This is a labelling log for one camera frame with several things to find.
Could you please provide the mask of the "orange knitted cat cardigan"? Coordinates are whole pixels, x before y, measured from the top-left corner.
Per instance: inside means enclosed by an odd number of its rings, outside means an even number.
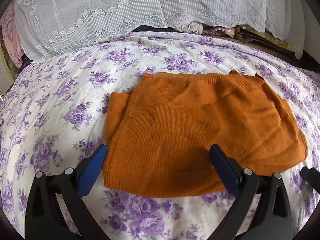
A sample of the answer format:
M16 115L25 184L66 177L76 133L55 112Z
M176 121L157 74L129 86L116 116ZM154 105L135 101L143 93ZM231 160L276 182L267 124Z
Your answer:
M213 144L265 176L308 155L287 101L259 75L146 73L134 89L110 96L104 185L153 198L222 191Z

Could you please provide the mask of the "purple floral bed sheet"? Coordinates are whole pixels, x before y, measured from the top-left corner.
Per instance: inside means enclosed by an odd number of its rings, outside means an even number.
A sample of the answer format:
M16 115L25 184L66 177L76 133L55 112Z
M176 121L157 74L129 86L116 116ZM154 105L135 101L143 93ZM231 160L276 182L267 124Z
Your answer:
M104 142L112 92L143 74L262 76L284 98L308 142L302 166L319 168L319 75L248 46L199 35L135 33L27 66L1 103L1 199L24 234L37 172L60 174ZM108 190L98 178L86 206L111 239L206 239L233 203L227 193L153 199Z

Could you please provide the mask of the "pink floral hanging cloth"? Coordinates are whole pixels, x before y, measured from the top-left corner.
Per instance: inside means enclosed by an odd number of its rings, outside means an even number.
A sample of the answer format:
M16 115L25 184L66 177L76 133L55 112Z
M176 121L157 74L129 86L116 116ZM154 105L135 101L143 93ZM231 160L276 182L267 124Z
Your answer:
M4 45L7 49L9 57L16 68L20 69L23 63L24 51L20 42L16 24L15 16L15 2L12 1L6 8L1 17L1 30L3 35Z

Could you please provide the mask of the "white lace cover cloth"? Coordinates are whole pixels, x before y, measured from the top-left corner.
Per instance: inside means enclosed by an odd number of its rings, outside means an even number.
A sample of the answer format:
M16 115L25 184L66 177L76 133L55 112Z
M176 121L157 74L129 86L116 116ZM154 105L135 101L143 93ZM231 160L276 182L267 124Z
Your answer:
M249 25L269 31L301 57L301 0L15 0L15 23L25 54L43 61L141 25L183 30L190 22Z

